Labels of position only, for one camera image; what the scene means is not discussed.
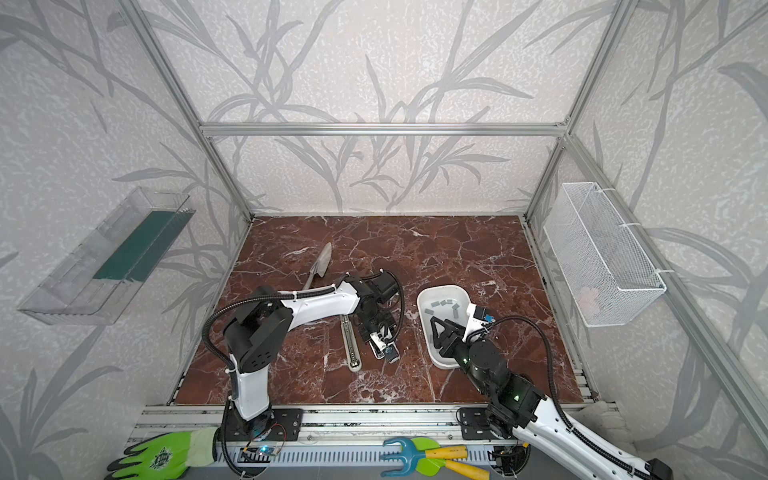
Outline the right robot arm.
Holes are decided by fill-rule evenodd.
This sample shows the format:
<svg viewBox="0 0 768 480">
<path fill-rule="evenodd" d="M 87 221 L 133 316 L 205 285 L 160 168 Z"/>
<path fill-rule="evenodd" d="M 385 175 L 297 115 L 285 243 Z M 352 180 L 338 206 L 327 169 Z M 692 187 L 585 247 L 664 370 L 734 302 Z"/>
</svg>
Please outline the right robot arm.
<svg viewBox="0 0 768 480">
<path fill-rule="evenodd" d="M 486 338 L 493 329 L 509 321 L 531 326 L 542 339 L 548 394 L 523 375 L 512 372 L 506 358 Z M 475 388 L 488 398 L 486 418 L 496 436 L 529 443 L 579 479 L 674 477 L 671 467 L 663 461 L 629 454 L 565 413 L 556 395 L 551 345 L 536 322 L 510 315 L 485 322 L 472 333 L 451 320 L 432 317 L 429 323 L 439 354 L 454 359 Z"/>
</svg>

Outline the blue staple box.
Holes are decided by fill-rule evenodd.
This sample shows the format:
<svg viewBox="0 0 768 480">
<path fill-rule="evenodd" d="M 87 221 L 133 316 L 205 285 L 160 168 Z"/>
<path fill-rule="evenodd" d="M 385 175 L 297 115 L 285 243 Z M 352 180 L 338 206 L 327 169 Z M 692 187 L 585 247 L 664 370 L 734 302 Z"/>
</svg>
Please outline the blue staple box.
<svg viewBox="0 0 768 480">
<path fill-rule="evenodd" d="M 384 358 L 388 364 L 395 363 L 400 359 L 400 353 L 395 343 L 390 343 L 386 346 Z"/>
</svg>

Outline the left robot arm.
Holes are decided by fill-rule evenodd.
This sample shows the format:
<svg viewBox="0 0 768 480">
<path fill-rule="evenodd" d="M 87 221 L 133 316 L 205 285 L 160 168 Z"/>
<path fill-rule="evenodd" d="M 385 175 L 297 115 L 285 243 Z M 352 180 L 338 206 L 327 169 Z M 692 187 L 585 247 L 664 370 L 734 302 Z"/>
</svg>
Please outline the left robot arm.
<svg viewBox="0 0 768 480">
<path fill-rule="evenodd" d="M 395 342 L 405 316 L 405 294 L 388 270 L 363 277 L 347 274 L 332 285 L 303 291 L 261 288 L 206 319 L 201 343 L 224 363 L 230 399 L 241 420 L 253 421 L 270 410 L 269 365 L 288 332 L 334 316 L 357 317 L 360 336 L 374 354 L 391 362 L 398 359 Z"/>
</svg>

